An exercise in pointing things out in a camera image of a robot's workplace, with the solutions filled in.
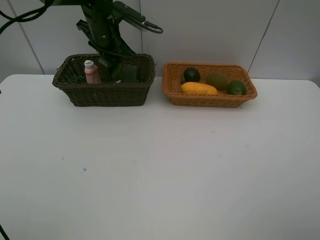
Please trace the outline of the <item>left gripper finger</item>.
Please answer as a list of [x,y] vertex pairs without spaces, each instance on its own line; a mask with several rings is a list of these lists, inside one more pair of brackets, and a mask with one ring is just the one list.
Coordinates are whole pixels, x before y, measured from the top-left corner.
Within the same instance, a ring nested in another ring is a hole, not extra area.
[[109,66],[109,72],[111,79],[115,79],[120,70],[122,69],[122,57],[116,56],[111,59],[111,64]]
[[111,80],[110,65],[111,62],[108,59],[104,58],[103,56],[99,57],[98,68],[104,80]]

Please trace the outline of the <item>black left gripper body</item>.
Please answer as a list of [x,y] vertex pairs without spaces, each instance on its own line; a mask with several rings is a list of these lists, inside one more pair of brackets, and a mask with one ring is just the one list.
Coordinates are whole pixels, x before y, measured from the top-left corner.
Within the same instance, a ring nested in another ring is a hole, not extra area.
[[120,33],[120,19],[110,15],[86,15],[76,23],[89,40],[89,45],[102,55],[133,57],[136,55]]

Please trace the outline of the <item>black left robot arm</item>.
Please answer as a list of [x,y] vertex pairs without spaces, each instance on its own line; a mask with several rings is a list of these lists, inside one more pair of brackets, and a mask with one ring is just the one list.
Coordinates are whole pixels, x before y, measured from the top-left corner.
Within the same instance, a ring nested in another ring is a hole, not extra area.
[[117,76],[122,58],[136,54],[121,37],[119,23],[124,18],[113,14],[112,0],[54,0],[52,5],[81,6],[85,20],[79,20],[76,27],[86,35],[88,44],[99,53],[99,68],[108,79]]

